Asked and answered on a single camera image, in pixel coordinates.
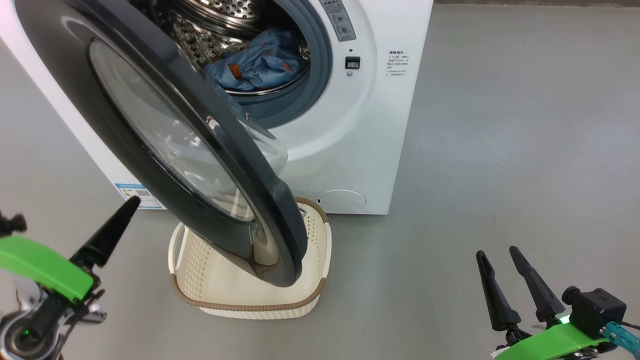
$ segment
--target teal connector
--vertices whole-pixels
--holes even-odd
[[[607,340],[633,354],[636,360],[640,360],[640,339],[628,332],[622,325],[610,322],[604,327],[602,335]]]

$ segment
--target washing machine door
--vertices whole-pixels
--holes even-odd
[[[296,281],[307,234],[291,191],[265,157],[276,167],[286,161],[269,133],[124,0],[15,6],[49,72],[136,178],[246,271],[277,286]]]

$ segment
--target white plastic basket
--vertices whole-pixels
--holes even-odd
[[[228,318],[288,319],[308,314],[329,272],[331,227],[314,202],[296,201],[307,211],[308,246],[295,284],[279,288],[250,275],[178,224],[169,244],[169,272],[176,295],[206,313]]]

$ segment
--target basket handle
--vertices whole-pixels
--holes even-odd
[[[185,240],[187,238],[188,229],[184,226],[183,223],[179,223],[175,227],[175,230],[173,230],[173,234],[171,235],[171,241],[169,241],[169,254],[168,254],[169,273],[172,275],[175,274],[176,269],[179,267],[179,264],[177,264],[175,261],[175,250],[178,245],[178,234],[180,233],[180,230],[183,230],[183,229],[184,229],[184,232],[182,234],[181,244],[182,246],[184,246]]]

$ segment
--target clothes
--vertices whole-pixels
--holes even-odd
[[[293,31],[268,28],[238,53],[222,54],[222,59],[204,67],[214,82],[226,89],[258,90],[282,85],[305,67],[298,54],[300,36]]]

